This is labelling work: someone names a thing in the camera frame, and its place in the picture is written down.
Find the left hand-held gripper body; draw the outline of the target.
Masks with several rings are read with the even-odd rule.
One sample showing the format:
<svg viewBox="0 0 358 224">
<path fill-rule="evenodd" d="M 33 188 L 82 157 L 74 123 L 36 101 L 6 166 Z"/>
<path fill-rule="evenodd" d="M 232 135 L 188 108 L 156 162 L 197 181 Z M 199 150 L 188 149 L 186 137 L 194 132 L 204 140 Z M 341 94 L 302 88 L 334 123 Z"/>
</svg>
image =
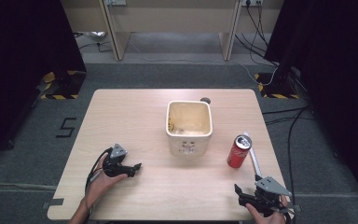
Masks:
<svg viewBox="0 0 358 224">
<path fill-rule="evenodd" d="M 126 168 L 121 164 L 127 155 L 127 150 L 120 144 L 114 144 L 106 150 L 103 160 L 103 171 L 109 177 L 126 174 Z"/>
</svg>

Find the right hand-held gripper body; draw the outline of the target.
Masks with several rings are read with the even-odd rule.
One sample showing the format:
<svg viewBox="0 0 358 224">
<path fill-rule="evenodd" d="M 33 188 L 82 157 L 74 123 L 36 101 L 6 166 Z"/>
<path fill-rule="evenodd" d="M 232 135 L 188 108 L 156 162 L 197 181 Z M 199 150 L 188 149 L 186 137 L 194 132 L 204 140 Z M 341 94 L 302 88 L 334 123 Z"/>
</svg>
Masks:
<svg viewBox="0 0 358 224">
<path fill-rule="evenodd" d="M 264 216 L 269 217 L 274 212 L 282 213 L 290 217 L 292 211 L 282 203 L 281 197 L 291 197 L 292 193 L 277 182 L 271 176 L 255 180 L 255 192 L 253 195 L 245 194 L 251 200 L 250 204 Z"/>
</svg>

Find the person's right hand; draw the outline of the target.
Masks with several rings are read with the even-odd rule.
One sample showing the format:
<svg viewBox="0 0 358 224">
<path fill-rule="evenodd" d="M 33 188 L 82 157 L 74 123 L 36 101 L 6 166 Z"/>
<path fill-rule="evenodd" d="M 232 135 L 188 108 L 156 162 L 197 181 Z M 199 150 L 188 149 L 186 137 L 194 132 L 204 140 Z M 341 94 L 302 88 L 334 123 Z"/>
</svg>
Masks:
<svg viewBox="0 0 358 224">
<path fill-rule="evenodd" d="M 286 217 L 282 213 L 274 212 L 269 217 L 264 217 L 251 204 L 247 203 L 245 207 L 253 217 L 256 224 L 285 224 L 286 223 Z"/>
</svg>

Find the person's left hand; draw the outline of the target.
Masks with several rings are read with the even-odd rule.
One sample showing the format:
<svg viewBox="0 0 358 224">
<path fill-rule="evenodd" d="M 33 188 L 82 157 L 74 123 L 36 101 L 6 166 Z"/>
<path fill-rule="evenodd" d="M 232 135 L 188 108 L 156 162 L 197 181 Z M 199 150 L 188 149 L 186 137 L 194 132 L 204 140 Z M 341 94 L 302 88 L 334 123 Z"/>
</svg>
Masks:
<svg viewBox="0 0 358 224">
<path fill-rule="evenodd" d="M 89 184 L 86 192 L 85 203 L 87 207 L 92 207 L 108 190 L 127 177 L 126 174 L 110 177 L 104 171 L 98 173 Z"/>
</svg>

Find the white plastic strip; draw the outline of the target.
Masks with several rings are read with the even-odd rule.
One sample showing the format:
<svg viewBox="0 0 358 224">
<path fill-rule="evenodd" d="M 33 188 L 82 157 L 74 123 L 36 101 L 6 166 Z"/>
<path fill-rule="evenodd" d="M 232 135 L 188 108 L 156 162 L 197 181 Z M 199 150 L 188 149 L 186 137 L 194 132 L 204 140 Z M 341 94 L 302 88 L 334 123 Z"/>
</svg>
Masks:
<svg viewBox="0 0 358 224">
<path fill-rule="evenodd" d="M 243 134 L 244 134 L 245 136 L 247 136 L 247 137 L 250 138 L 249 133 L 243 132 Z M 256 180 L 259 180 L 259 179 L 262 178 L 262 173 L 261 173 L 261 169 L 260 169 L 259 164 L 258 164 L 257 157 L 256 157 L 256 155 L 255 155 L 255 151 L 254 151 L 254 149 L 253 149 L 253 143 L 252 143 L 251 145 L 252 145 L 252 146 L 251 146 L 249 152 L 250 152 L 250 154 L 251 154 L 253 166 L 254 166 L 254 169 L 255 169 L 255 175 L 256 175 L 256 178 L 255 178 L 255 179 L 256 179 Z"/>
</svg>

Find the red soda can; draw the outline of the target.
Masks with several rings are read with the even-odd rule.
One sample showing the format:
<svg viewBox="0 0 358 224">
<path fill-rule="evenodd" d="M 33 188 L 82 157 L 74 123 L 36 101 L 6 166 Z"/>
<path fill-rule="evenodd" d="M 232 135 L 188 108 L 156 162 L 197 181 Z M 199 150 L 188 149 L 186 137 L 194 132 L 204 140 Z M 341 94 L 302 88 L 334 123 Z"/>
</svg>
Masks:
<svg viewBox="0 0 358 224">
<path fill-rule="evenodd" d="M 238 135 L 227 156 L 227 164 L 232 168 L 240 168 L 252 146 L 253 142 L 248 135 Z"/>
</svg>

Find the cream square bin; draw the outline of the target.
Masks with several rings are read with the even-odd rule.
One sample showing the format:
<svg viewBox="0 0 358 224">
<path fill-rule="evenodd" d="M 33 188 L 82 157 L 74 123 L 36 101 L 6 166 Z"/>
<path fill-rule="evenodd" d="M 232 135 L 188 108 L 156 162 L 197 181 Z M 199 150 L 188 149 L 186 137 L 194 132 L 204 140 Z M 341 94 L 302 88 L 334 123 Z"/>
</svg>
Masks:
<svg viewBox="0 0 358 224">
<path fill-rule="evenodd" d="M 202 101 L 171 101 L 166 112 L 165 131 L 170 152 L 178 157 L 205 154 L 213 133 L 211 108 Z"/>
</svg>

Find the hazard-striped stand base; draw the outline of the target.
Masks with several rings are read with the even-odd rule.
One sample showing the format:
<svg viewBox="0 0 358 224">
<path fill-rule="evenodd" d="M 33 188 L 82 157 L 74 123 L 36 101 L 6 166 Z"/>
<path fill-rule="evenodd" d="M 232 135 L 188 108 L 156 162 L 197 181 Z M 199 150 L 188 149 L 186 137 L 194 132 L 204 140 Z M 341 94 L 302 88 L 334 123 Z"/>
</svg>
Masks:
<svg viewBox="0 0 358 224">
<path fill-rule="evenodd" d="M 85 72 L 71 70 L 68 70 L 64 77 L 56 77 L 53 72 L 47 73 L 42 78 L 46 87 L 42 91 L 41 98 L 52 100 L 76 99 L 86 75 Z"/>
<path fill-rule="evenodd" d="M 264 98 L 276 99 L 298 99 L 299 96 L 289 79 L 283 83 L 273 81 L 272 73 L 255 74 L 255 80 L 258 84 L 258 89 Z"/>
</svg>

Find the black curtain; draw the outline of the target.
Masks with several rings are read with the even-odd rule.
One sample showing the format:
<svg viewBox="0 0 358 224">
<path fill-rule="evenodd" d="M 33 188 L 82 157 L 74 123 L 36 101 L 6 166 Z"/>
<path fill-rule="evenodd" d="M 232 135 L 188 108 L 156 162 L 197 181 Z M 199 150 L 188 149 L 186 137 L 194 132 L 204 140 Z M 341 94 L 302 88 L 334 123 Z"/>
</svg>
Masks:
<svg viewBox="0 0 358 224">
<path fill-rule="evenodd" d="M 300 80 L 358 183 L 358 0 L 283 0 L 266 54 Z"/>
<path fill-rule="evenodd" d="M 61 0 L 0 0 L 0 145 L 45 74 L 84 69 Z"/>
</svg>

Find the white wall socket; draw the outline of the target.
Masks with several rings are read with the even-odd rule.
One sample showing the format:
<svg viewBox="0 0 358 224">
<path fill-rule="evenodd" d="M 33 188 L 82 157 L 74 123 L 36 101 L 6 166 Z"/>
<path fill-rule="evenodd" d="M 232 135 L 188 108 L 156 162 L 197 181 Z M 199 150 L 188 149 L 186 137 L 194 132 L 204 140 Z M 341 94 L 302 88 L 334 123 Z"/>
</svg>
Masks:
<svg viewBox="0 0 358 224">
<path fill-rule="evenodd" d="M 262 6 L 264 0 L 241 0 L 241 5 L 244 7 L 258 7 Z"/>
<path fill-rule="evenodd" d="M 126 0 L 104 0 L 107 6 L 126 6 Z"/>
</svg>

